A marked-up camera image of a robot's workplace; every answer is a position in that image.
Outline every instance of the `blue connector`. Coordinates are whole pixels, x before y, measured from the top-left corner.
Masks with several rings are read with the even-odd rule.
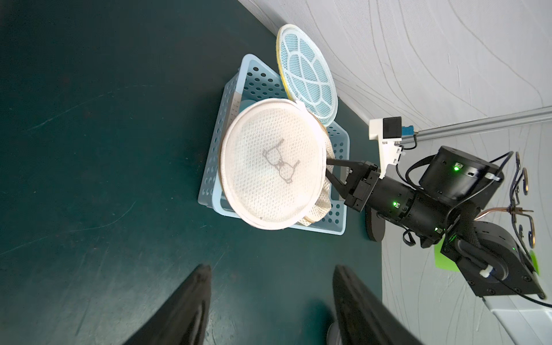
[[[408,126],[402,128],[402,137],[414,135],[414,126]]]

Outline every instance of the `white mesh laundry bag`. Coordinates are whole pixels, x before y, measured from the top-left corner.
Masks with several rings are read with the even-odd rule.
[[[331,207],[328,150],[333,154],[327,132],[302,103],[257,102],[236,117],[222,141],[226,199],[241,219],[260,229],[315,222]]]

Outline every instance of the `dark green floor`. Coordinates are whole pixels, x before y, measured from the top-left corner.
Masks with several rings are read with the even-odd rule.
[[[381,296],[381,247],[353,211],[332,236],[197,203],[222,88],[246,53],[275,69],[275,37],[237,1],[161,3],[2,5],[0,343],[119,344],[210,263],[206,344],[322,344],[334,265]]]

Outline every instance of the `green sticker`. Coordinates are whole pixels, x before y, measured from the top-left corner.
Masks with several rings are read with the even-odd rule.
[[[443,240],[433,246],[433,250],[435,251],[435,267],[445,270],[451,270],[452,272],[460,272],[460,269],[458,269],[458,266],[446,257],[445,255],[441,254],[441,247],[443,246]]]

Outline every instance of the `light blue plastic basket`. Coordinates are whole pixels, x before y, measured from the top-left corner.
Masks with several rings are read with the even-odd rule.
[[[267,98],[287,98],[282,86],[282,79],[257,56],[247,54],[243,57],[238,73],[224,86],[198,196],[198,202],[201,205],[210,207],[223,216],[239,218],[226,200],[220,184],[219,151],[221,139],[224,137],[229,124],[238,115],[242,100],[259,101]],[[349,135],[347,132],[335,122],[327,127],[327,131],[336,158],[348,160]],[[322,220],[310,226],[295,224],[291,227],[342,235],[345,232],[347,208],[335,190],[332,190],[330,199],[332,209]]]

